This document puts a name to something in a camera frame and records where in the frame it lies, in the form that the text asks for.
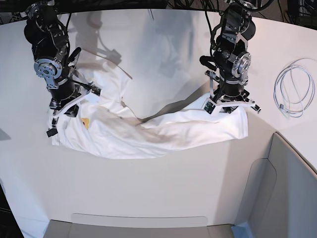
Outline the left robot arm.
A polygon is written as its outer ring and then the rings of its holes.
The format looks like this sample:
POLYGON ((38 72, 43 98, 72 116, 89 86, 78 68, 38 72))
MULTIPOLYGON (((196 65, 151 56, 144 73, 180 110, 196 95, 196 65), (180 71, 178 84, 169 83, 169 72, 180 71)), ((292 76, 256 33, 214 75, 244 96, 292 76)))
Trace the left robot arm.
POLYGON ((228 8, 220 12, 220 23, 211 30, 210 55, 200 57, 210 79, 210 96, 203 109, 211 115, 230 114, 238 107, 261 111, 245 89, 251 66, 248 41, 256 32, 251 10, 260 5, 256 0, 229 1, 228 8))

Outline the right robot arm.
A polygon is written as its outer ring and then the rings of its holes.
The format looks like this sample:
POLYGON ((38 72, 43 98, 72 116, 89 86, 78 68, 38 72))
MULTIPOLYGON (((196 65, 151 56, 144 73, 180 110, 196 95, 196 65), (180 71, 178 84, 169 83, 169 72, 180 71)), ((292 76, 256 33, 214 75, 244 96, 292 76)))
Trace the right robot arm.
POLYGON ((53 6, 51 0, 30 4, 25 10, 28 19, 24 28, 25 38, 32 45, 34 71, 45 80, 52 96, 48 137, 58 133, 57 122, 61 115, 76 117, 81 101, 96 101, 101 94, 100 87, 93 82, 73 79, 81 48, 70 51, 68 26, 58 19, 53 6))

